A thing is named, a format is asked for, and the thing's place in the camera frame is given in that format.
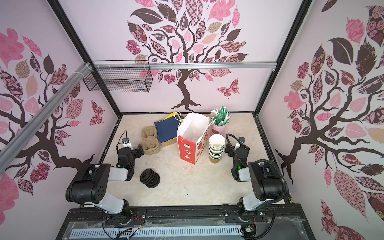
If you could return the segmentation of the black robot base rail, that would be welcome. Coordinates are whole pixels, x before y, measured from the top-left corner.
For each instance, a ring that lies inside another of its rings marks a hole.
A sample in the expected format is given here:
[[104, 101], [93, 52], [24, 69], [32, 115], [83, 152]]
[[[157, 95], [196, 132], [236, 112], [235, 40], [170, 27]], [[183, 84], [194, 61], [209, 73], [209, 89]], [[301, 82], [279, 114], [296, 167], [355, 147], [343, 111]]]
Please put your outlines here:
[[236, 205], [133, 207], [131, 220], [119, 224], [110, 215], [92, 208], [69, 210], [57, 235], [68, 240], [73, 229], [240, 226], [242, 236], [111, 238], [110, 240], [313, 240], [315, 238], [306, 215], [299, 204], [277, 204], [257, 213], [243, 214], [241, 221]]

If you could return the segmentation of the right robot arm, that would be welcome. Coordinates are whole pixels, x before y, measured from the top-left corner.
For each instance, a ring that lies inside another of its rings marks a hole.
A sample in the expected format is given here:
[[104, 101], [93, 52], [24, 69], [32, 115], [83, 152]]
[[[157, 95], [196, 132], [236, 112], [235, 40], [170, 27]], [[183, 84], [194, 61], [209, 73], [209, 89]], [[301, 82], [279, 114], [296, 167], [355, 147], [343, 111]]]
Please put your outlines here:
[[231, 174], [237, 182], [250, 182], [252, 191], [241, 197], [237, 204], [237, 214], [243, 221], [243, 214], [259, 212], [262, 208], [283, 200], [287, 194], [287, 184], [278, 166], [265, 159], [248, 161], [250, 148], [243, 137], [226, 134], [225, 153], [232, 158]]

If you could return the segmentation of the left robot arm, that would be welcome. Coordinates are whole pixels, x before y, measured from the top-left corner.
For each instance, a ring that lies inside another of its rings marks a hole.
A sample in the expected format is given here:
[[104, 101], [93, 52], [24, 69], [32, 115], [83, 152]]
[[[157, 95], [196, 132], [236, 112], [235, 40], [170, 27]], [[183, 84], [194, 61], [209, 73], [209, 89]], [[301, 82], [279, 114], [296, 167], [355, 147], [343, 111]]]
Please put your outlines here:
[[144, 155], [142, 145], [136, 149], [125, 147], [117, 150], [118, 164], [88, 164], [78, 171], [66, 190], [66, 200], [103, 210], [119, 224], [127, 224], [133, 213], [129, 203], [108, 192], [109, 182], [130, 181], [135, 173], [137, 158]]

